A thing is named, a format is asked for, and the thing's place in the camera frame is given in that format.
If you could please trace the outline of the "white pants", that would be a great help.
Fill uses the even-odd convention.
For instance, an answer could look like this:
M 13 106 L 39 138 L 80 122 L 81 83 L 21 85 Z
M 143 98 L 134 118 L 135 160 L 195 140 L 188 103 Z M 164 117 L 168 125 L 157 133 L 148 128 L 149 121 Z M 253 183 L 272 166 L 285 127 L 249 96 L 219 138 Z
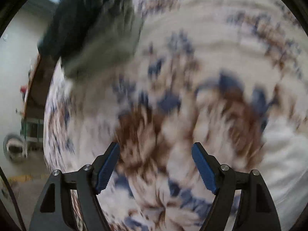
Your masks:
M 289 230 L 307 204 L 307 136 L 284 117 L 270 119 L 258 166 L 275 203 L 282 230 Z

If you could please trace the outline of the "dark teal folded garment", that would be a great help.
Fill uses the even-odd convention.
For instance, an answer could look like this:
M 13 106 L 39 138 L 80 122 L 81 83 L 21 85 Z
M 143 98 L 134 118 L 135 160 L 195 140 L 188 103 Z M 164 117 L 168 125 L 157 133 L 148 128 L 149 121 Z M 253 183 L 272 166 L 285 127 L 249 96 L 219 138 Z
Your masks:
M 82 78 L 128 61 L 142 25 L 133 0 L 62 0 L 38 44 L 39 56 L 60 62 L 66 77 Z

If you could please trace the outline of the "floral fleece blanket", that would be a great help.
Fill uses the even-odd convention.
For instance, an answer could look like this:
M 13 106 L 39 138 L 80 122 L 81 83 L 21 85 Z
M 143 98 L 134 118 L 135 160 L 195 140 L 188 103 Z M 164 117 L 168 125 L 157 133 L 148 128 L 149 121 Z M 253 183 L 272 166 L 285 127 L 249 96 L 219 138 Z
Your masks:
M 281 0 L 133 0 L 126 62 L 71 79 L 57 65 L 44 116 L 49 169 L 74 172 L 113 141 L 98 201 L 111 230 L 199 230 L 214 195 L 192 159 L 258 169 L 270 119 L 307 136 L 307 35 Z

